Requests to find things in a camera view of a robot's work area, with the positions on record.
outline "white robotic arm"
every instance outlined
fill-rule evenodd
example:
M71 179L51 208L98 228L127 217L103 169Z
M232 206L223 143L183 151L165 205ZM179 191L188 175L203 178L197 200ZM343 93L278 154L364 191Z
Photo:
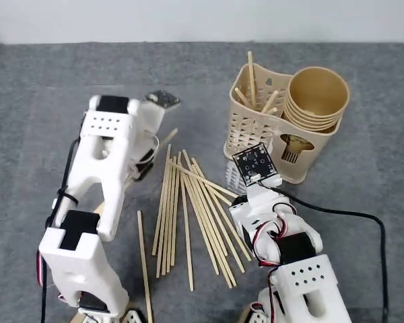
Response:
M263 144L233 156L247 185L230 213L261 266L273 269L259 293L251 323L350 323L320 235L296 215L289 198L269 190L281 184Z
M126 181L140 179L150 169L165 111L178 104L178 98L164 91L142 102L94 96L85 113L64 195L53 203L55 208L60 202L39 251L61 299L99 323L118 322L129 301L102 242L115 237ZM88 188L98 182L104 195L102 214L75 210Z

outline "beige cup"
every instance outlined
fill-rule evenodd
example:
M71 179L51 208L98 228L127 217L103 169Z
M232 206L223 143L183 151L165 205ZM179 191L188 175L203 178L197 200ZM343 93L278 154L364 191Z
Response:
M297 119L298 121L300 121L302 124L307 124L310 127L321 127L324 126L326 124L331 124L331 123L335 123L338 121L338 117L334 117L334 118L329 118L326 120L314 120L308 117L303 117L301 114L299 114L295 108L292 108L290 106L290 104L288 102L286 102L284 104L284 110L291 114L295 119Z
M349 88L336 72L324 67L307 67L290 80L290 104L312 118L341 116L349 102Z
M293 115L289 113L286 109L283 111L283 114L281 115L281 118L291 122L292 124L296 125L297 127L300 127L301 129L307 130L307 131L313 131L313 132L321 132L323 131L325 133L326 129L331 128L332 126L335 126L338 122L338 120L334 120L333 122L330 122L328 124L324 124L321 126L309 126L303 122L300 122L298 119L294 118Z
M288 110L289 112L293 112L296 116L298 116L300 119L302 119L304 122L307 122L308 124L312 125L321 125L325 124L327 122L332 122L334 120L338 120L340 116L330 116L328 118L314 118L311 116L308 116L304 114L301 109L295 107L289 100L289 98L286 98L284 101L284 110Z

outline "white wall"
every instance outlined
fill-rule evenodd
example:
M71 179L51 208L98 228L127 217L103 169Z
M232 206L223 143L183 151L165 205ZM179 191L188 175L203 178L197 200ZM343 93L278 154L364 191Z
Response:
M404 0L0 0L0 43L404 42Z

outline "perforated basket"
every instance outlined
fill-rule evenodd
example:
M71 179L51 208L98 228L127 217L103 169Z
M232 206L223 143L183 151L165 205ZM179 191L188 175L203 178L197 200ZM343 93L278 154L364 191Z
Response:
M235 87L237 87L246 96L247 100L251 102L248 64L245 64L241 68L230 90L228 138L224 145L224 153L229 159L232 158L234 153L257 145L260 142L267 146L269 152L272 151L272 116L281 116L286 90L292 78L292 75L272 72L258 64L253 64L253 67L255 70L256 108L251 110L242 105L235 92ZM260 113L274 91L278 91L279 93L270 108L277 108L277 112L272 114L272 116Z
M241 104L234 91L238 87L251 102L248 65L244 65L230 90L228 137L224 154L231 159L234 153L263 142L281 177L293 184L300 183L327 141L338 131L342 117L337 124L319 133L301 129L282 119L283 101L292 76L272 72L257 64L253 66L257 107L252 110ZM270 108L276 107L277 112L273 115L260 113L275 90L279 95Z

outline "gray carpet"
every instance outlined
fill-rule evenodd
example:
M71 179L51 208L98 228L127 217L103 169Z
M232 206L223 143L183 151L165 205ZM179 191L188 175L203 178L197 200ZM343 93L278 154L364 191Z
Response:
M340 131L305 182L284 188L306 201L367 211L384 220L390 322L404 322L404 44L228 43L0 46L0 322L39 320L35 252L90 96L141 97L158 88L179 95L182 106L167 116L160 137L178 127L179 136L172 142L175 151L186 148L209 178L226 185L222 145L228 90L250 49L257 63L276 71L293 73L321 65L348 81L351 102ZM144 312L136 210L144 214L149 250L163 162L164 151L147 178L128 190L117 237L105 245L111 265ZM81 207L95 207L100 198L100 191L93 189ZM299 206L298 210L323 237L352 320L380 322L377 226ZM242 275L232 265L238 287L229 290L222 277L214 275L191 215L191 293L181 213L180 219L177 264L171 273L155 279L155 261L147 256L156 322L234 323L265 286L266 270L246 262ZM68 322L74 313L50 287L47 322Z

